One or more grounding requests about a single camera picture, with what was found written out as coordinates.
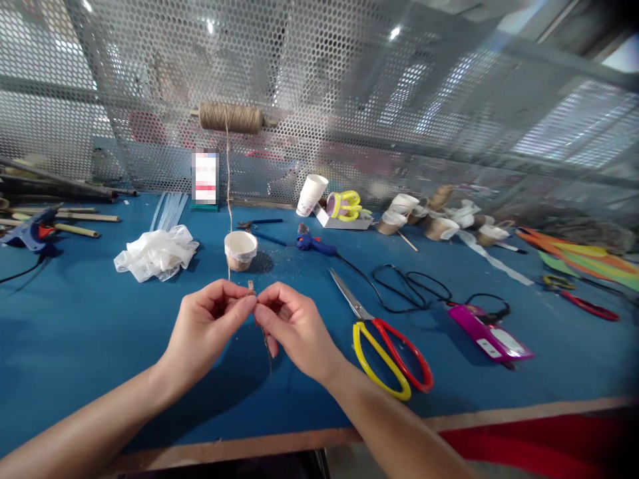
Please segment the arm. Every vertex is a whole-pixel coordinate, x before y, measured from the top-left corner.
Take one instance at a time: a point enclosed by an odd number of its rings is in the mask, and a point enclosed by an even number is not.
[[[223,279],[186,296],[155,365],[0,460],[0,479],[98,474],[150,419],[206,375],[255,304],[252,291]]]
[[[258,296],[255,318],[272,336],[271,352],[277,353],[274,338],[303,373],[335,398],[388,477],[475,477],[416,414],[346,360],[312,299],[276,283]]]

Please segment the scissors blade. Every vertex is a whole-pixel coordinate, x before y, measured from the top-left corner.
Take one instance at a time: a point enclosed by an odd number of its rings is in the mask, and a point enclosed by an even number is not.
[[[341,280],[341,278],[335,272],[335,270],[333,268],[329,268],[328,271],[331,273],[331,276],[333,277],[335,284],[337,284],[337,287],[346,298],[346,301],[348,301],[348,304],[350,305],[351,309],[355,313],[355,316],[357,316],[360,319],[374,319],[368,313],[368,311],[364,309],[364,306],[361,305],[361,303],[357,300],[357,298],[355,298],[355,295],[351,292],[350,289],[348,289],[348,286]]]

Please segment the metal mesh panel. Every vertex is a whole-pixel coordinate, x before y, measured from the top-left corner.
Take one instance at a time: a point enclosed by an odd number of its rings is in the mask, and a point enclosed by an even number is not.
[[[370,208],[639,179],[636,94],[408,1],[0,0],[0,27],[0,153],[76,178],[189,192],[191,148],[225,163],[189,116],[213,100],[280,121],[230,135],[235,198],[295,203],[310,172]]]

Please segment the left hand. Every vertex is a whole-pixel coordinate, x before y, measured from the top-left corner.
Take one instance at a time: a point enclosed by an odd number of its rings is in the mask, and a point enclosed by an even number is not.
[[[256,302],[253,291],[225,279],[185,296],[166,351],[154,366],[163,385],[183,395],[202,379]]]

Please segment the blue tabletop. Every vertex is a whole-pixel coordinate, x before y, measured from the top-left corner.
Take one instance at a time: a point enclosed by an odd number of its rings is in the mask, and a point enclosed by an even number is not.
[[[113,258],[147,231],[158,196],[143,195],[130,204],[99,206],[121,223],[82,223],[102,233],[91,239],[63,234],[63,254],[39,271],[0,285],[0,456],[63,417],[151,366],[168,342],[182,296],[227,276],[224,236],[226,210],[184,212],[200,247],[188,270],[166,283],[137,283],[117,273]],[[327,328],[347,358],[358,365],[352,346],[353,313],[331,279],[333,267],[371,314],[385,319],[423,353],[435,377],[428,395],[413,391],[408,406],[422,417],[489,409],[517,408],[630,394],[631,368],[639,357],[629,305],[608,293],[578,284],[579,296],[617,311],[609,323],[537,286],[524,286],[493,268],[458,239],[434,242],[416,226],[399,236],[367,231],[324,230],[314,217],[304,220],[314,236],[336,245],[342,256],[370,274],[382,263],[436,277],[457,301],[472,293],[495,293],[510,304],[504,328],[532,349],[536,358],[516,371],[496,365],[448,318],[441,306],[394,315],[378,303],[369,285],[335,257],[298,251],[300,218],[291,210],[233,208],[234,221],[282,218],[260,231],[289,243],[260,240],[251,269],[232,281],[258,291],[283,281],[315,299]],[[519,255],[500,248],[490,253],[528,276],[544,273],[534,250],[519,238],[509,240],[531,251]],[[36,257],[24,249],[0,248],[0,277],[23,271]],[[383,294],[394,307],[401,300]],[[481,305],[498,309],[498,303]],[[391,377],[374,359],[373,368],[389,385]],[[129,452],[216,440],[231,440],[349,425],[332,398],[307,378],[285,354],[269,375],[262,332],[250,317],[230,341],[211,373],[173,407],[149,423],[127,446]]]

